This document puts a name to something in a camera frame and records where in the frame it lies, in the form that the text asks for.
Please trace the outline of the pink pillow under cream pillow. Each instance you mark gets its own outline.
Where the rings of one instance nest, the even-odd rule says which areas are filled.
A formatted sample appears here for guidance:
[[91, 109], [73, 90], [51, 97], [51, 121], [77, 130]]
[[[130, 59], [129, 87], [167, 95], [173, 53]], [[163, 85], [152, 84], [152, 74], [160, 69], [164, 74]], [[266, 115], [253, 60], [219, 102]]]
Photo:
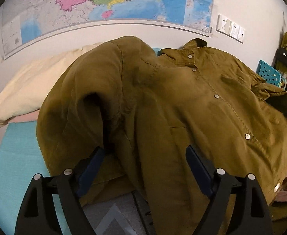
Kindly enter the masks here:
[[25, 123], [30, 121], [37, 121], [39, 115], [39, 109], [27, 114], [12, 117], [7, 120], [7, 123]]

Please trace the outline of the black handbag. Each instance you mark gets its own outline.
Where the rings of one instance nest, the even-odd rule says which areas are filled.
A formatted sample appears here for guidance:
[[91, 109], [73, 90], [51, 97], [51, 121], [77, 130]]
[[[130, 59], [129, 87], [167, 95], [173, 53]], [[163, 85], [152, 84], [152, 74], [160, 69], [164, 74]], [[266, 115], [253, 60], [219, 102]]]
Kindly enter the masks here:
[[277, 49], [275, 59], [287, 67], [287, 46]]

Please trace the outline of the olive brown button jacket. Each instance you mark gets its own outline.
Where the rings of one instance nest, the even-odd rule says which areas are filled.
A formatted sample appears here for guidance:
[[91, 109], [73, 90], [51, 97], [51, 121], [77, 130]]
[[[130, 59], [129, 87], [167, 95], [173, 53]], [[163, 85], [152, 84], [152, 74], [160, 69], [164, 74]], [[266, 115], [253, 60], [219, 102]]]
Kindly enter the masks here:
[[42, 104], [37, 140], [50, 174], [108, 157], [81, 203], [137, 190], [157, 234], [192, 234], [208, 204], [185, 158], [256, 176], [268, 203], [287, 175], [287, 92], [227, 52], [193, 39], [159, 54], [137, 37], [77, 58]]

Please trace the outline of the turquoise perforated plastic basket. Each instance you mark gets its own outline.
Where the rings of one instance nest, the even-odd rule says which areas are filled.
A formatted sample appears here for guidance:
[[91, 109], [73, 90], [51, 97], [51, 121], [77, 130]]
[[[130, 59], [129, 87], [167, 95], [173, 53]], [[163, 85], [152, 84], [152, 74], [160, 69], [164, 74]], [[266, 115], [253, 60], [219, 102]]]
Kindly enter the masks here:
[[285, 86], [285, 79], [281, 76], [279, 71], [268, 63], [260, 60], [257, 66], [257, 74], [260, 75], [268, 84], [275, 85], [277, 87]]

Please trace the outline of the grey patterned blanket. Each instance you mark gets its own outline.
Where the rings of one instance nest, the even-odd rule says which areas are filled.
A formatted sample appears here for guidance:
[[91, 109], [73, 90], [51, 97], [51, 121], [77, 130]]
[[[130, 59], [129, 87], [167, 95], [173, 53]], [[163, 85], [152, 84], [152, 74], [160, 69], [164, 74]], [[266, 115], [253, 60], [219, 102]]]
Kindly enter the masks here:
[[149, 207], [136, 191], [87, 204], [83, 211], [96, 234], [151, 234], [144, 219]]

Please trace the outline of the white wall socket panel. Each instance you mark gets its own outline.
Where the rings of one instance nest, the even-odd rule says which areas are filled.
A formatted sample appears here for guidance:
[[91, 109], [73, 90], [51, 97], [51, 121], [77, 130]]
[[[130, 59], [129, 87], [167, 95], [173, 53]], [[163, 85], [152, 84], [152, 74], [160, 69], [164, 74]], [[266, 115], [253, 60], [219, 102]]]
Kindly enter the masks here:
[[217, 19], [216, 31], [225, 34], [240, 43], [244, 43], [246, 37], [246, 29], [226, 16], [219, 14]]

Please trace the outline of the turquoise bed sheet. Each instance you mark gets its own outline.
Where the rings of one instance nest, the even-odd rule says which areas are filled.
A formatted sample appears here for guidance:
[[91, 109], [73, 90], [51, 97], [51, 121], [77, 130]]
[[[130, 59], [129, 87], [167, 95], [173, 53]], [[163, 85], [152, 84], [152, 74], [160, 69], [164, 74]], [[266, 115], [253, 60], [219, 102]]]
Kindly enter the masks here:
[[0, 227], [14, 234], [17, 215], [32, 177], [50, 174], [36, 138], [36, 121], [9, 123], [0, 145]]

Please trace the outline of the colourful wall map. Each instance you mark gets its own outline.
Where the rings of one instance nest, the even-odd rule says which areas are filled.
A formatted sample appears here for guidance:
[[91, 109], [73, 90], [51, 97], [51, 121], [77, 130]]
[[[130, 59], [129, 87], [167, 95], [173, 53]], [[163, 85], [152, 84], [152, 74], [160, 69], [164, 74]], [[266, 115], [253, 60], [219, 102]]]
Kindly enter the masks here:
[[6, 0], [2, 43], [11, 55], [28, 43], [107, 20], [144, 20], [177, 24], [209, 34], [214, 0]]

